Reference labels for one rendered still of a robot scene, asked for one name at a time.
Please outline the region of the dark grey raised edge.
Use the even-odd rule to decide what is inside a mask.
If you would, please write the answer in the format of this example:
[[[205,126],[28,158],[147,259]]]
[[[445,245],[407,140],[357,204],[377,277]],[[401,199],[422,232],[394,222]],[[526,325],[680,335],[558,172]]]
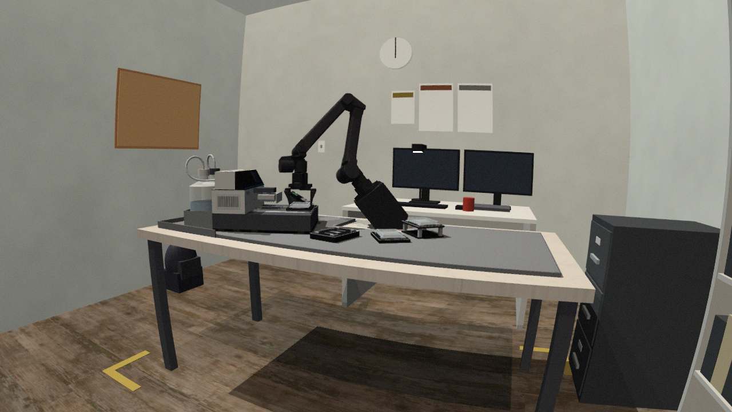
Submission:
[[[167,220],[164,220],[164,222],[158,221],[158,228],[169,229],[169,230],[173,230],[173,231],[180,231],[180,232],[185,232],[185,233],[193,233],[193,234],[202,235],[202,236],[216,237],[215,229],[185,226],[185,225],[174,223],[174,222],[178,222],[178,221],[185,221],[185,218],[181,217],[181,218],[167,219]]]

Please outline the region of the white plastic bottle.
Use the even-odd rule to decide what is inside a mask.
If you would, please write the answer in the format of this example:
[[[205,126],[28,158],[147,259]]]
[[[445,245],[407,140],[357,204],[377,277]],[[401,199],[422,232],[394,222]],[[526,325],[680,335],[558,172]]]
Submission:
[[[208,180],[209,169],[198,169],[198,176],[201,180]],[[211,181],[190,185],[190,211],[212,211],[212,189],[215,186]]]

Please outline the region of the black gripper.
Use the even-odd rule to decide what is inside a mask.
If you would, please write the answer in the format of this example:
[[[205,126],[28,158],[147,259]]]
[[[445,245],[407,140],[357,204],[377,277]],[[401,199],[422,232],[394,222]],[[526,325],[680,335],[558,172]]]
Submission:
[[[288,199],[289,204],[291,204],[291,189],[299,189],[300,191],[311,191],[311,201],[309,202],[309,204],[312,206],[313,198],[316,193],[316,189],[311,189],[311,187],[313,187],[313,184],[303,185],[303,187],[300,188],[295,188],[293,187],[293,184],[288,184],[288,187],[290,188],[285,188],[284,193]]]

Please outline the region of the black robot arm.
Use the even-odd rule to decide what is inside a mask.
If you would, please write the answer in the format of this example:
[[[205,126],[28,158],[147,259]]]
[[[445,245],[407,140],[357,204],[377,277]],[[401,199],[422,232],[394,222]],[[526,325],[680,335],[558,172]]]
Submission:
[[[304,161],[308,150],[345,110],[348,110],[350,114],[348,132],[346,135],[344,156],[341,163],[342,168],[337,171],[336,178],[342,184],[352,182],[351,184],[355,186],[355,191],[357,193],[357,196],[355,197],[356,201],[373,191],[379,184],[377,181],[372,183],[369,179],[366,179],[363,172],[357,166],[356,156],[359,142],[359,130],[366,105],[356,97],[353,97],[354,96],[350,93],[346,93],[342,96],[340,101],[333,105],[332,109],[328,110],[328,112],[316,125],[314,125],[308,134],[306,134],[303,139],[296,144],[295,148],[291,151],[292,156],[282,156],[279,159],[278,171],[280,173],[292,173],[293,170],[295,170],[295,172],[300,172],[298,174],[292,174],[292,184],[295,188],[308,185],[308,173],[301,174],[302,172],[308,171],[308,162]]]

